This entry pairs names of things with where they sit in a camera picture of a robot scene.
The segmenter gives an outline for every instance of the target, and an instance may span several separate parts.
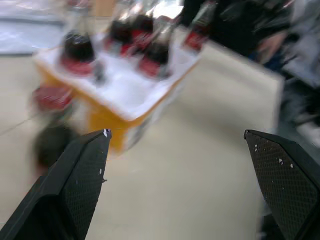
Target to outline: white tray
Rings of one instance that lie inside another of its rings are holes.
[[[93,41],[100,43],[102,37],[99,34]],[[172,75],[158,81],[136,71],[137,59],[114,57],[104,50],[98,52],[107,76],[106,83],[100,87],[94,84],[93,76],[75,76],[62,70],[58,61],[60,47],[42,50],[34,55],[34,59],[60,81],[86,93],[127,121],[135,120],[147,113],[199,60],[199,56],[181,49],[180,44],[174,43],[170,56]]]

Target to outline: hand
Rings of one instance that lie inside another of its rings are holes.
[[[281,31],[263,39],[260,42],[257,48],[258,59],[260,59],[259,61],[260,64],[265,64],[270,61],[270,59],[275,55],[275,53],[281,47],[287,35],[288,35],[287,31]]]

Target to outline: red bottle label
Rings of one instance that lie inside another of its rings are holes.
[[[72,101],[71,91],[65,87],[41,86],[34,91],[33,97],[38,107],[43,111],[61,111]]]
[[[138,48],[144,49],[148,45],[148,39],[151,33],[142,30],[133,31],[133,41],[138,46]]]
[[[133,47],[132,44],[123,44],[119,41],[113,41],[111,39],[106,39],[104,44],[105,49],[121,57],[128,57],[131,53]]]
[[[192,48],[196,52],[200,52],[208,37],[191,31],[184,41],[184,45]]]
[[[93,70],[92,62],[80,62],[66,56],[61,57],[61,64],[70,73],[79,76],[88,76]]]
[[[138,69],[151,78],[165,78],[167,75],[167,66],[143,57],[138,65]]]

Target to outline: coca-cola bottle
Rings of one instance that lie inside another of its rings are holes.
[[[137,16],[141,13],[143,9],[143,1],[142,0],[135,0],[130,8],[130,15],[131,15],[131,23],[133,24],[137,18]]]
[[[44,128],[33,143],[40,171],[51,167],[67,145],[78,136],[67,122],[74,110],[72,91],[66,87],[42,85],[33,92],[33,107]]]
[[[210,33],[210,23],[213,19],[217,3],[206,1],[191,23],[190,31],[182,46],[194,53],[199,53]]]
[[[83,0],[70,0],[68,10],[61,64],[73,74],[86,76],[92,73],[96,60],[89,33],[89,5]]]
[[[148,43],[138,70],[149,78],[163,79],[169,75],[170,43],[176,25],[168,22]]]
[[[126,57],[132,47],[132,0],[120,0],[115,8],[109,33],[104,38],[105,49],[114,55]]]
[[[136,45],[135,54],[142,53],[145,48],[146,40],[154,32],[154,9],[157,0],[143,0],[142,8],[133,22],[133,40]]]

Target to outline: beige floor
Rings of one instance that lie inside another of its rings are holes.
[[[39,127],[27,119],[40,76],[29,57],[0,58],[0,73],[5,223],[35,181],[30,147]],[[272,129],[280,81],[216,46],[187,78],[143,139],[107,162],[87,239],[255,239],[261,195],[243,133]]]

